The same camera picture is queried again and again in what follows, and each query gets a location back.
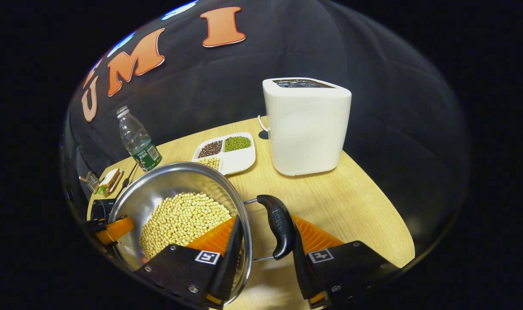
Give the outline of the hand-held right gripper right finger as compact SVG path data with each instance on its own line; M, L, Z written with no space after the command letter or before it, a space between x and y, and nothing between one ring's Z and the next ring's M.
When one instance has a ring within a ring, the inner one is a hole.
M342 242L307 220L292 220L296 277L311 309L337 309L364 298L401 271L362 241Z

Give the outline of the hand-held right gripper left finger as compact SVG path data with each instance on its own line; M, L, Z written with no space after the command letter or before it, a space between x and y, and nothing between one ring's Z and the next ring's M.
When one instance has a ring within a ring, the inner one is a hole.
M135 274L192 306L222 308L231 297L242 241L242 223L234 216L188 246L165 247Z

